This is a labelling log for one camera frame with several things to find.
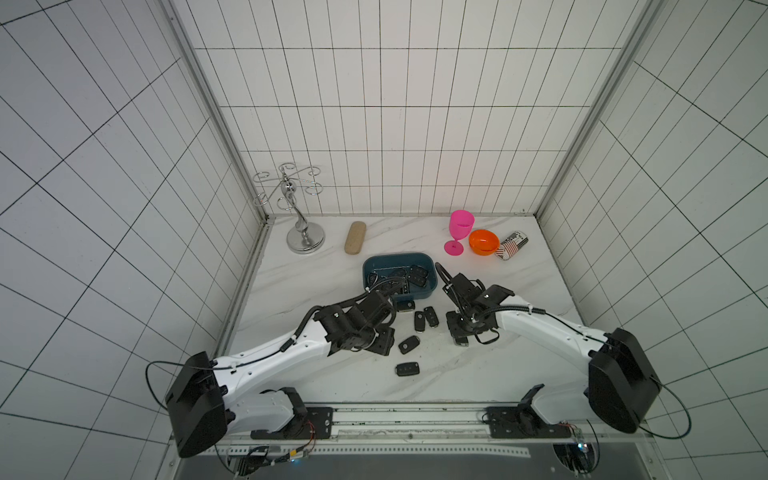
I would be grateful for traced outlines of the black car key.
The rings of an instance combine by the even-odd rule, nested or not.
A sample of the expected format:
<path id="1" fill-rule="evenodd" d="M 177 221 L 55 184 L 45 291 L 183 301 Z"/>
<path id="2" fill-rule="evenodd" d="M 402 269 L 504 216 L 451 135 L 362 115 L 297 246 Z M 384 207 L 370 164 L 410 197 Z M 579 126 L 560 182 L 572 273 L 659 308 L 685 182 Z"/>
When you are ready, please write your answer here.
<path id="1" fill-rule="evenodd" d="M 416 310 L 415 302 L 413 300 L 400 300 L 395 304 L 396 310 L 400 312 L 413 312 Z"/>
<path id="2" fill-rule="evenodd" d="M 395 367 L 395 373 L 398 377 L 410 377 L 420 374 L 420 366 L 417 362 L 400 363 Z"/>
<path id="3" fill-rule="evenodd" d="M 398 344 L 398 349 L 402 355 L 406 355 L 417 348 L 420 343 L 421 341 L 418 336 L 411 335 Z"/>
<path id="4" fill-rule="evenodd" d="M 424 308 L 424 316 L 430 328 L 436 328 L 439 326 L 439 317 L 432 306 L 427 306 Z"/>
<path id="5" fill-rule="evenodd" d="M 426 317 L 423 311 L 414 312 L 414 330 L 424 332 L 426 329 Z"/>

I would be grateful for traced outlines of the black car key top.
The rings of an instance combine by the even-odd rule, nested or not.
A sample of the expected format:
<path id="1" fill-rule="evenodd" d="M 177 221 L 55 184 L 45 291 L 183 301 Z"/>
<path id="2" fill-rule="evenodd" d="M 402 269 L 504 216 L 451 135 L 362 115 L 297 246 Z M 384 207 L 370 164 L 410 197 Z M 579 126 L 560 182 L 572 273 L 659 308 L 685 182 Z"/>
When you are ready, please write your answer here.
<path id="1" fill-rule="evenodd" d="M 413 300 L 400 300 L 395 304 L 396 310 L 400 312 L 413 312 L 416 310 L 415 302 Z"/>

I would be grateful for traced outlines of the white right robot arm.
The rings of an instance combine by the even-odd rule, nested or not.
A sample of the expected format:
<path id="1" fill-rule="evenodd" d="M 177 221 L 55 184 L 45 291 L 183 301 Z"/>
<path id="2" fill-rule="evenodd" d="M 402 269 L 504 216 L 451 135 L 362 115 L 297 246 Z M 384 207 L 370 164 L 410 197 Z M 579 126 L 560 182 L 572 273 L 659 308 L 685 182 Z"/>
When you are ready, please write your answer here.
<path id="1" fill-rule="evenodd" d="M 562 385 L 531 387 L 519 403 L 525 416 L 545 424 L 600 421 L 626 434 L 650 431 L 643 422 L 667 387 L 632 333 L 577 324 L 500 285 L 452 276 L 443 267 L 437 271 L 443 292 L 455 306 L 447 325 L 456 344 L 466 346 L 475 339 L 491 345 L 511 332 L 576 369 L 574 379 Z"/>

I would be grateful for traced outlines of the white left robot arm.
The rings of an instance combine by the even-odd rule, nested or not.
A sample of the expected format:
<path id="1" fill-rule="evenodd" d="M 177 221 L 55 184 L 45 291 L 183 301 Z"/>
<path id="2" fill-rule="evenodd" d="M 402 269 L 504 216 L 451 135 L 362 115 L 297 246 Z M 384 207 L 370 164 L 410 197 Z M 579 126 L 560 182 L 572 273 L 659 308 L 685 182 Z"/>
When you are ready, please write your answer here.
<path id="1" fill-rule="evenodd" d="M 190 458 L 226 435 L 282 432 L 300 423 L 300 395 L 292 387 L 259 392 L 278 375 L 339 351 L 386 356 L 394 344 L 396 308 L 371 290 L 348 300 L 313 306 L 296 330 L 241 353 L 189 357 L 164 396 L 177 454 Z"/>

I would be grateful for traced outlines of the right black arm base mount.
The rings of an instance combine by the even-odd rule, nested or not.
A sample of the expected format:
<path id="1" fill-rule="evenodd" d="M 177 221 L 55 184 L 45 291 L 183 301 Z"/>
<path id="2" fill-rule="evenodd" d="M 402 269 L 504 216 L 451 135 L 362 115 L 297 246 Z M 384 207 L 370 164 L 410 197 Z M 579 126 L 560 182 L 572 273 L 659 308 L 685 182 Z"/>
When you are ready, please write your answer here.
<path id="1" fill-rule="evenodd" d="M 571 430 L 560 424 L 545 423 L 533 410 L 534 396 L 544 388 L 532 387 L 514 406 L 487 407 L 481 421 L 490 428 L 493 439 L 568 439 Z"/>

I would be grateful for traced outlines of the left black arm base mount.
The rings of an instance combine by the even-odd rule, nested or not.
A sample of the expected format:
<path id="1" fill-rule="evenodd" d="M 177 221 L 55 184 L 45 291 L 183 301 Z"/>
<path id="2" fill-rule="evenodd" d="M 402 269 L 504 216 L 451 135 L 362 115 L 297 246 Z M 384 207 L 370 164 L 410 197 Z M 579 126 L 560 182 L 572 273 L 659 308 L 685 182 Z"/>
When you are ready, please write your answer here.
<path id="1" fill-rule="evenodd" d="M 261 396 L 279 393 L 278 399 L 288 402 L 289 420 L 278 430 L 254 429 L 250 433 L 253 440 L 326 440 L 331 437 L 334 409 L 329 406 L 307 406 L 295 388 L 284 387 L 280 390 L 264 390 Z"/>

